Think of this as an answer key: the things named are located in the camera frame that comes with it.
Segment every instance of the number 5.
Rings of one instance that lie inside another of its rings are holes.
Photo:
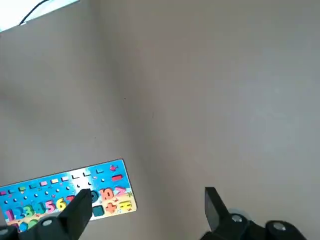
[[[49,214],[56,210],[56,205],[54,205],[54,201],[52,200],[45,202],[45,207],[48,209]]]
[[[56,207],[59,209],[59,211],[63,211],[67,207],[67,203],[64,201],[63,197],[56,201]]]

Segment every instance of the number 2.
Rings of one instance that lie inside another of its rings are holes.
[[[54,204],[54,201],[46,201],[45,202],[45,207],[48,209],[48,213],[52,213],[54,210],[56,210],[56,205]]]
[[[13,213],[16,213],[14,214],[15,215],[15,219],[23,219],[25,218],[25,215],[24,215],[24,209],[20,206],[16,207],[14,210],[13,210]]]

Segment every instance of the colorful wooden puzzle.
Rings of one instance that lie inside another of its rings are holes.
[[[0,208],[20,232],[59,214],[81,189],[91,189],[91,220],[134,212],[135,197],[123,159],[0,187]]]

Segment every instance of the black cable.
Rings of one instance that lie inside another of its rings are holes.
[[[30,14],[32,14],[34,12],[34,10],[36,10],[41,4],[44,4],[45,2],[48,2],[48,1],[50,1],[50,0],[43,0],[43,1],[39,2],[34,8],[32,8],[32,10],[19,23],[19,26],[25,22],[25,20],[30,16]]]

